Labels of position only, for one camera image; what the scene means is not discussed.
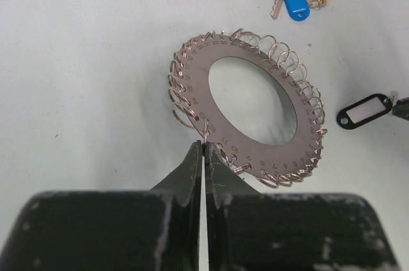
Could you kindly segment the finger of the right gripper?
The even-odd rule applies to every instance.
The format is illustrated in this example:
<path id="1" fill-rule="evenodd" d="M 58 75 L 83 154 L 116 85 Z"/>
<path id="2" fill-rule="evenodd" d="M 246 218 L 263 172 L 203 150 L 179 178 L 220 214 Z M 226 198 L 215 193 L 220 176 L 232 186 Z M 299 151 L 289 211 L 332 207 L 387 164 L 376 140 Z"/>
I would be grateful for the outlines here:
<path id="1" fill-rule="evenodd" d="M 403 120 L 409 120 L 409 98 L 397 99 L 396 97 L 391 97 L 390 100 L 392 102 L 391 115 Z"/>

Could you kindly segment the metal disc with keyrings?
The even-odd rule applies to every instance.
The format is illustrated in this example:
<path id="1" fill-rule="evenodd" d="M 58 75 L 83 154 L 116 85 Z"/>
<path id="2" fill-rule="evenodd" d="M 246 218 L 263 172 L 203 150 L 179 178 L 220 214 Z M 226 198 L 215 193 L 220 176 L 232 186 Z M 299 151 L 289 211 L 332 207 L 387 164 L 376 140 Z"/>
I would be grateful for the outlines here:
<path id="1" fill-rule="evenodd" d="M 321 92 L 274 36 L 238 29 L 192 37 L 173 54 L 167 80 L 175 119 L 214 142 L 235 173 L 290 187 L 321 160 Z"/>

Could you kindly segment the black key tag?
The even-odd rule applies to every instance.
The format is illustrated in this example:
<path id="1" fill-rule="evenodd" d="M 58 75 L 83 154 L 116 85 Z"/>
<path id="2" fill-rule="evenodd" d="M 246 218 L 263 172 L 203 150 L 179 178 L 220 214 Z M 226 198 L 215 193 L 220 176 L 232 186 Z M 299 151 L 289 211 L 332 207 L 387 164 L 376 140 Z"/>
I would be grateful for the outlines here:
<path id="1" fill-rule="evenodd" d="M 341 109 L 336 121 L 345 130 L 355 130 L 391 112 L 392 105 L 387 95 L 375 93 Z"/>

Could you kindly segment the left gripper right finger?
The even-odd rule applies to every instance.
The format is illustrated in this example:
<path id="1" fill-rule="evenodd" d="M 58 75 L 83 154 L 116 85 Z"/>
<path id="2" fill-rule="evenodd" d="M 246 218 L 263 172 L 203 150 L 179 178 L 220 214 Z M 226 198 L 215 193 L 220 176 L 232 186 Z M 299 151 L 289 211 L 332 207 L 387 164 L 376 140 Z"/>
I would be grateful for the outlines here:
<path id="1" fill-rule="evenodd" d="M 262 194 L 205 148 L 210 270 L 399 270 L 373 207 L 347 193 Z"/>

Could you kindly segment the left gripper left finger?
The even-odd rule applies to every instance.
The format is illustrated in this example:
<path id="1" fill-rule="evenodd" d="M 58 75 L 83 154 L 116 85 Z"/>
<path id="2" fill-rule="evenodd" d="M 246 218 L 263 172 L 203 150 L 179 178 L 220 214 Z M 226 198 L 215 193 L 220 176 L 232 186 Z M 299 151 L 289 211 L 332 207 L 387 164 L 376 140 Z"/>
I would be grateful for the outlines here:
<path id="1" fill-rule="evenodd" d="M 150 190 L 48 191 L 21 209 L 2 270 L 197 270 L 203 150 Z"/>

